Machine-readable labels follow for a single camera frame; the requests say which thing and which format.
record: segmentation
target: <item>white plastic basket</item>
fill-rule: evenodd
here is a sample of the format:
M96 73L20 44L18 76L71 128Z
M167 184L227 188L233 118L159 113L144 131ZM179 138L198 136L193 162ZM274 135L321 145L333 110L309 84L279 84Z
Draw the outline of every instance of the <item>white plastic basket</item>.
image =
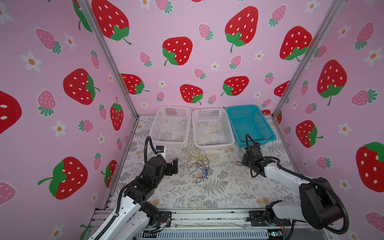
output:
M157 109L149 135L156 145L177 147L186 144L191 122L191 109L161 106Z
M228 115L223 108L203 108L192 112L193 137L196 147L220 149L235 143Z

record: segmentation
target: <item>strawberry wallpaper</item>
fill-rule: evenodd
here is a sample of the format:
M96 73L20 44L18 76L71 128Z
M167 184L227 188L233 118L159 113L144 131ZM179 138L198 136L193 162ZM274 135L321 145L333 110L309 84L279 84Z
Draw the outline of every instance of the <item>strawberry wallpaper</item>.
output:
M83 239L104 205L133 118L90 31L77 1L0 0L1 239Z
M382 9L345 3L281 111L301 172L328 179L346 206L343 239L384 239Z
M88 1L139 114L273 111L332 2Z

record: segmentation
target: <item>blue plastic basket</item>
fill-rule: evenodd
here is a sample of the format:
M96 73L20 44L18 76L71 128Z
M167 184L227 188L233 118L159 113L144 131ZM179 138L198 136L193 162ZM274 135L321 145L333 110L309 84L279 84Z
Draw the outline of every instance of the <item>blue plastic basket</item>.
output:
M245 147L247 145L245 142L246 133L261 145L276 140L276 135L273 133L258 106L245 105L230 107L227 108L227 113L239 147Z

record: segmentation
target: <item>basket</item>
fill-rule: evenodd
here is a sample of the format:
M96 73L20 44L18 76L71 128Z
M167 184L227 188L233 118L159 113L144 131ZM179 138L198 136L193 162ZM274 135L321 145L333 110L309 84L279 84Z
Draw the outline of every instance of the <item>basket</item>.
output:
M258 106L230 107L227 108L227 113L239 147L247 145L245 142L246 133L261 145L276 140L276 135Z
M208 150L231 146L235 138L223 108L196 109L192 112L195 146Z
M149 135L156 145L178 147L186 144L191 122L191 109L161 106L157 109Z

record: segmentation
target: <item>patterned tablecloth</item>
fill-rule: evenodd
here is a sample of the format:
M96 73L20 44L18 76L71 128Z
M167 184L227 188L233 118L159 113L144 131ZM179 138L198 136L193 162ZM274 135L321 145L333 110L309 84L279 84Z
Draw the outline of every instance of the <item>patterned tablecloth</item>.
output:
M261 147L264 156L274 156L281 159L285 168L293 170L286 150L270 116L266 116L268 123L275 132L276 140ZM120 189L140 174L143 168L144 142L149 134L154 116L142 116L133 137L120 179L114 192L110 208L116 206ZM166 158L170 162L174 158L179 159L179 173L173 176L165 176L149 202L158 208L262 208L266 204L275 201L299 201L299 196L281 183L262 176L251 178L250 169L245 166L237 166L241 161L244 148L239 148L235 143L231 147L216 150L218 160L211 158L209 165L209 178L196 183L196 178L203 176L202 170L196 167L186 168L189 160L188 153L194 147L192 124L190 126L186 147L167 147ZM148 159L154 154L148 146Z

